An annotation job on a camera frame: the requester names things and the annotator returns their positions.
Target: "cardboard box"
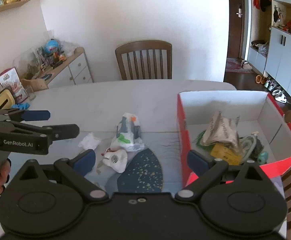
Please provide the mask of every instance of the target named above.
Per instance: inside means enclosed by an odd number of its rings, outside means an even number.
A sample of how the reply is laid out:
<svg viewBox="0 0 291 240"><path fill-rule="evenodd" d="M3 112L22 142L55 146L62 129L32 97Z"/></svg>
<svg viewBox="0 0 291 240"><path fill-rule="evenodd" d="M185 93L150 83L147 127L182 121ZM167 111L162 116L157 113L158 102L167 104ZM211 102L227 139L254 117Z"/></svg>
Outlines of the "cardboard box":
<svg viewBox="0 0 291 240"><path fill-rule="evenodd" d="M240 137L258 131L258 139L269 153L264 171L270 176L282 175L291 167L291 124L284 121L284 114L273 97L263 91L188 91L178 94L177 116L181 142L183 186L197 177L191 174L187 155L196 150L197 135L206 130L215 112L226 118L240 116Z"/></svg>

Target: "yellow package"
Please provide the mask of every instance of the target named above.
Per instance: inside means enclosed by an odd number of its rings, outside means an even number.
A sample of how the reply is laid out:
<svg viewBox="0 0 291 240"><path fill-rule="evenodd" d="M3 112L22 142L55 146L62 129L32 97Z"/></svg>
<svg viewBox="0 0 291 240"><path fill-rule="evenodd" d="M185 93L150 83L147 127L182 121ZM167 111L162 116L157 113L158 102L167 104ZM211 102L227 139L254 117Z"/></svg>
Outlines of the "yellow package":
<svg viewBox="0 0 291 240"><path fill-rule="evenodd" d="M216 143L210 153L215 158L220 158L230 165L239 165L242 160L241 155L236 155L231 149L221 143Z"/></svg>

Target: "blue gripper pad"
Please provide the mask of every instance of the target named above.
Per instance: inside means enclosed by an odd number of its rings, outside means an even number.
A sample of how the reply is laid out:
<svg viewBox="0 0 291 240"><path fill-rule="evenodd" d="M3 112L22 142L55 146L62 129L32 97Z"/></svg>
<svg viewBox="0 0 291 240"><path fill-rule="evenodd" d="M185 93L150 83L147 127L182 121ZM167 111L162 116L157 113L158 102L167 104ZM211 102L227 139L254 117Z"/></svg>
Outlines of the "blue gripper pad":
<svg viewBox="0 0 291 240"><path fill-rule="evenodd" d="M95 165L94 150L86 150L69 161L69 165L81 176L88 174Z"/></svg>
<svg viewBox="0 0 291 240"><path fill-rule="evenodd" d="M21 118L25 121L44 121L49 120L51 114L47 110L42 111L24 111Z"/></svg>
<svg viewBox="0 0 291 240"><path fill-rule="evenodd" d="M188 166L198 176L202 176L214 165L213 156L205 156L197 151L191 150L187 158Z"/></svg>

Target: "screw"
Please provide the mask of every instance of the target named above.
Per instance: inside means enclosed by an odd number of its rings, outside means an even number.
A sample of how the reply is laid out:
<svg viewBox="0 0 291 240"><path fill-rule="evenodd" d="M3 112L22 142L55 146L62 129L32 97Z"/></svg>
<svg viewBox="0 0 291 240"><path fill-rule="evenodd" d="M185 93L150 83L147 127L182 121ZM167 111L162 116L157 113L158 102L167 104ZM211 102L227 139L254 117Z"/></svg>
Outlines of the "screw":
<svg viewBox="0 0 291 240"><path fill-rule="evenodd" d="M90 196L93 198L103 198L105 197L106 193L103 190L92 190L90 192Z"/></svg>
<svg viewBox="0 0 291 240"><path fill-rule="evenodd" d="M129 204L132 204L132 205L135 205L138 203L135 199L130 199L128 202Z"/></svg>
<svg viewBox="0 0 291 240"><path fill-rule="evenodd" d="M194 195L193 191L188 189L182 189L178 192L178 195L183 198L190 198Z"/></svg>
<svg viewBox="0 0 291 240"><path fill-rule="evenodd" d="M138 202L144 203L144 202L146 202L146 198L140 197L140 198L138 198Z"/></svg>

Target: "dark blue placemat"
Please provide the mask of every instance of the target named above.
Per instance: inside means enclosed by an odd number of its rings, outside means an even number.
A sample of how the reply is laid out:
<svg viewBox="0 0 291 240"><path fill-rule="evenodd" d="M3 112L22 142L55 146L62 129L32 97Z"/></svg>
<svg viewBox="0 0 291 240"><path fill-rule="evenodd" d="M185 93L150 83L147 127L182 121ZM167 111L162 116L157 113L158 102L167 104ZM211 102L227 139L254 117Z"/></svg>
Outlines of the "dark blue placemat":
<svg viewBox="0 0 291 240"><path fill-rule="evenodd" d="M154 193L163 187L162 168L150 149L139 152L118 178L119 192Z"/></svg>

